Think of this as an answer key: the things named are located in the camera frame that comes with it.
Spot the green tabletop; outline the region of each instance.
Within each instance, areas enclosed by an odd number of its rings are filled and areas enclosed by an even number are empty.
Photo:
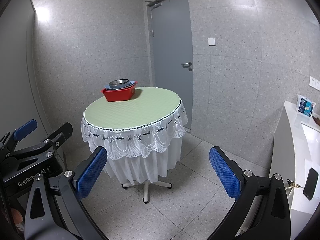
[[[170,90],[140,87],[128,101],[108,102],[105,97],[99,98],[87,107],[84,117],[102,128],[131,128],[159,120],[179,104],[179,96]]]

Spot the table base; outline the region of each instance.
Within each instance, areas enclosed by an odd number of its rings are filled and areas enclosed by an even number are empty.
[[[149,203],[149,199],[148,199],[148,195],[149,195],[149,184],[155,184],[158,186],[162,186],[162,187],[167,187],[168,189],[172,188],[172,183],[166,183],[166,182],[162,182],[162,181],[155,181],[155,182],[150,182],[149,180],[145,180],[143,183],[139,183],[139,182],[134,182],[134,185],[129,183],[125,183],[122,184],[121,187],[123,187],[124,189],[127,189],[128,187],[131,186],[136,186],[136,185],[140,185],[140,184],[144,184],[144,194],[143,194],[143,202],[145,204]]]

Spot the door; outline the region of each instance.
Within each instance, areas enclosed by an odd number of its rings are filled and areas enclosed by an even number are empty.
[[[161,6],[152,9],[151,14],[156,87],[169,89],[180,96],[188,116],[185,127],[190,129],[193,53],[188,0],[164,0]]]

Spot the round table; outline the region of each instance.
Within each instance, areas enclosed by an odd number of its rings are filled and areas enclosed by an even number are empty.
[[[102,97],[83,113],[83,141],[91,152],[103,146],[108,160],[103,168],[116,176],[123,188],[145,184],[148,202],[150,183],[171,187],[158,181],[167,176],[180,160],[184,125],[188,122],[180,97],[166,89],[140,87],[128,101],[108,102]]]

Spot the door handle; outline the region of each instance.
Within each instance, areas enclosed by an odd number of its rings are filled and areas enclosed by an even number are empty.
[[[181,65],[182,65],[182,67],[190,67],[192,65],[192,63],[189,61],[188,63],[182,63]]]

